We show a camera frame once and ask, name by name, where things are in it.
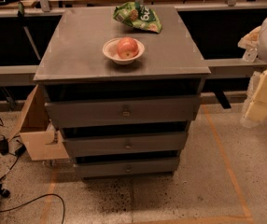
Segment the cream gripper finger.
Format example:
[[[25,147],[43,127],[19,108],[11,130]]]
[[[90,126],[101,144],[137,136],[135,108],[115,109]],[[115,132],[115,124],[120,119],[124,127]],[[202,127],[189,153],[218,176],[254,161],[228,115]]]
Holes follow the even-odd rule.
[[[253,128],[267,118],[267,69],[262,73],[253,73],[246,95],[240,122],[244,127]]]

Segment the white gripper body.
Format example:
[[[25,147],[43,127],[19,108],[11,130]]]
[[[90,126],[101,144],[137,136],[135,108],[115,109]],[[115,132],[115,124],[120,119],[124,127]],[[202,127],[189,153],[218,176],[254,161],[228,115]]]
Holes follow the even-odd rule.
[[[242,59],[247,63],[255,62],[258,56],[258,44],[260,38],[260,27],[256,27],[247,35],[243,36],[237,46],[245,50]]]

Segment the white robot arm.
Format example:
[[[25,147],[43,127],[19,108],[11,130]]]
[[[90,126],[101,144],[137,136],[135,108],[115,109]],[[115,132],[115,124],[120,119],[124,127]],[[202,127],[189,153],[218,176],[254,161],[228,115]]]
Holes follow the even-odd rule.
[[[267,63],[267,18],[261,26],[242,37],[238,42],[238,47],[246,50],[243,55],[245,62],[253,63],[259,58]],[[267,118],[267,69],[262,73],[253,73],[246,95],[241,124],[252,128],[260,125]]]

